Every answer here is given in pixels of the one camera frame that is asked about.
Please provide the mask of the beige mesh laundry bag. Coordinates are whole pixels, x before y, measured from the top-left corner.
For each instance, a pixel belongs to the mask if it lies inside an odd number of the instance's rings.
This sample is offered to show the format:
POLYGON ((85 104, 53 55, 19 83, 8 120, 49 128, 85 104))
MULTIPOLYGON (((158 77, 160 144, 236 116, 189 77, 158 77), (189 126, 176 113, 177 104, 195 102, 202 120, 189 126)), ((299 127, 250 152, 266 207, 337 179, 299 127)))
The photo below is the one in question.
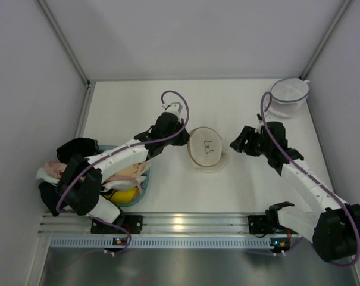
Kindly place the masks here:
POLYGON ((187 152, 193 167, 203 172, 218 172, 228 162, 222 138, 207 126, 195 128, 189 133, 187 152))

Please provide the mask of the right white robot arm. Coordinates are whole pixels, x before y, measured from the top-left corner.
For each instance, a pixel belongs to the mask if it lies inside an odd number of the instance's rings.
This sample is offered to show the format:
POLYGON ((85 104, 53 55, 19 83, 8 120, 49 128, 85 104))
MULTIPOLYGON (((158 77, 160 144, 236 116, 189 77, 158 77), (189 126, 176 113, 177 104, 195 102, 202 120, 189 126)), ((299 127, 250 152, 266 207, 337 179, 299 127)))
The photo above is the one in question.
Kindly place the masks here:
POLYGON ((319 257, 334 262, 345 257, 360 257, 360 204, 349 204, 330 191, 311 171, 304 156, 289 147, 281 122, 261 122, 245 126, 230 148, 248 156, 264 156, 278 175, 291 184, 311 212, 285 201, 265 211, 272 231, 290 229, 307 239, 319 257))

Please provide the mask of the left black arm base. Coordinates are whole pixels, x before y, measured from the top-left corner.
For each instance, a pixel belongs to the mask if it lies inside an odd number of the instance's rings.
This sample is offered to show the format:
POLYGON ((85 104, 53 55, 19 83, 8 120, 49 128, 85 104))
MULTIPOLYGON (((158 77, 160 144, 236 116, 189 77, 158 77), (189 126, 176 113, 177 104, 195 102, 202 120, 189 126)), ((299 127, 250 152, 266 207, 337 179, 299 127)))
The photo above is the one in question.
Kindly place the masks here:
MULTIPOLYGON (((135 214, 122 214, 114 225, 120 226, 130 234, 140 234, 143 226, 143 216, 135 214)), ((123 234, 120 229, 106 225, 98 220, 92 219, 90 232, 92 234, 123 234)))

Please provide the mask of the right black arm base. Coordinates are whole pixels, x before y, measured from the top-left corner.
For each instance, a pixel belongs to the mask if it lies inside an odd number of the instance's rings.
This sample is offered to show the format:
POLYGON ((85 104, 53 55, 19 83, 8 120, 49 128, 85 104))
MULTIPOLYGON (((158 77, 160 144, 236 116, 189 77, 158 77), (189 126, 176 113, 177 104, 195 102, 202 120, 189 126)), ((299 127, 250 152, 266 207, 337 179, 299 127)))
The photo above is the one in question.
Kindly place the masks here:
POLYGON ((249 233, 256 236, 286 233, 286 228, 281 226, 277 216, 271 213, 249 215, 248 226, 249 233))

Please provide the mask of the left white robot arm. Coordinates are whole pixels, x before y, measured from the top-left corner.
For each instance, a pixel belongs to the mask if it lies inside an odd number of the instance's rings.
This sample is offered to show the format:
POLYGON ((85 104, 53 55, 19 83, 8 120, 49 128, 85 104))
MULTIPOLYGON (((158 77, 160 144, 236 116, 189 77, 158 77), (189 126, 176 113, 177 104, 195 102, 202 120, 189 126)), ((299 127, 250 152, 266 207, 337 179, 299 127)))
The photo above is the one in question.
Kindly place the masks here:
POLYGON ((165 111, 148 130, 119 147, 87 157, 71 156, 57 185, 60 200, 56 211, 61 212, 65 203, 79 216, 90 216, 108 225, 121 222, 123 211, 101 195, 103 184, 119 171, 160 155, 169 145, 186 145, 187 122, 177 113, 165 111))

